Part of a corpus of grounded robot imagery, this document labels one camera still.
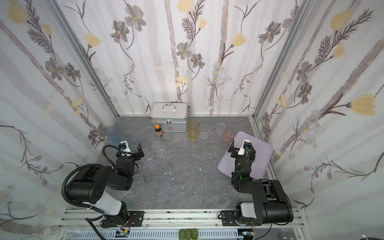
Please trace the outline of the blue plastic cup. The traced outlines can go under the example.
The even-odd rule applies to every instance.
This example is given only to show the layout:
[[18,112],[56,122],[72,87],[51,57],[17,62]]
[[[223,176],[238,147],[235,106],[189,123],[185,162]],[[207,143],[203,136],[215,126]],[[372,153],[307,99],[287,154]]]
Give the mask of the blue plastic cup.
[[116,126],[108,127],[105,130],[105,135],[115,147],[118,147],[121,142],[126,141],[126,137],[121,134],[119,128]]

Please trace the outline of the pink drinking glass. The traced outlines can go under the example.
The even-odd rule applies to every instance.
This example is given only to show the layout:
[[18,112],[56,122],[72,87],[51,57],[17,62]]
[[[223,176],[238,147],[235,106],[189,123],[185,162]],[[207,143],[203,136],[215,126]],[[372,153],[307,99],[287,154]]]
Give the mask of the pink drinking glass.
[[232,141],[232,139],[235,137],[236,131],[232,127],[226,127],[225,131],[223,133],[223,137],[226,141]]

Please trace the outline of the amber drinking glass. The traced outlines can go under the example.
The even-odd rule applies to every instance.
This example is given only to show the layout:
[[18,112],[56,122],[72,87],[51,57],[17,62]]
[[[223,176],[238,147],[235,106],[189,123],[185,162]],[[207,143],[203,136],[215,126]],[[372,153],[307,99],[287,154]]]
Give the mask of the amber drinking glass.
[[198,138],[199,136],[199,128],[200,124],[197,121],[188,121],[187,123],[187,128],[188,128],[188,136],[189,139],[194,141]]

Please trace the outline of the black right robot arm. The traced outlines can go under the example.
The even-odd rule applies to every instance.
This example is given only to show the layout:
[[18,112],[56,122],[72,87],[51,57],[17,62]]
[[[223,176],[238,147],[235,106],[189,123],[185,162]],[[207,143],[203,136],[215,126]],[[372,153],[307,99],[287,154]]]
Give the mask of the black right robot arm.
[[292,204],[278,180],[254,179],[251,177],[256,151],[251,147],[229,147],[235,159],[231,185],[239,193],[252,196],[251,202],[238,202],[233,211],[221,211],[218,219],[224,227],[261,226],[291,223],[294,219]]

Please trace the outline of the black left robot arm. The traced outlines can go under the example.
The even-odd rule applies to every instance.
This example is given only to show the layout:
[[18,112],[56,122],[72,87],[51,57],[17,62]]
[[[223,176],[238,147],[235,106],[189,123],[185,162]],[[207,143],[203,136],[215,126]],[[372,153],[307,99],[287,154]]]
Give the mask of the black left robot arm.
[[136,162],[145,154],[141,145],[138,145],[135,152],[131,152],[127,142],[120,142],[116,150],[116,163],[109,166],[86,164],[69,173],[62,184],[61,193],[70,205],[91,209],[100,214],[95,219],[87,219],[91,225],[100,221],[100,226],[104,229],[141,227],[144,212],[129,212],[124,202],[106,192],[106,187],[129,191],[134,182]]

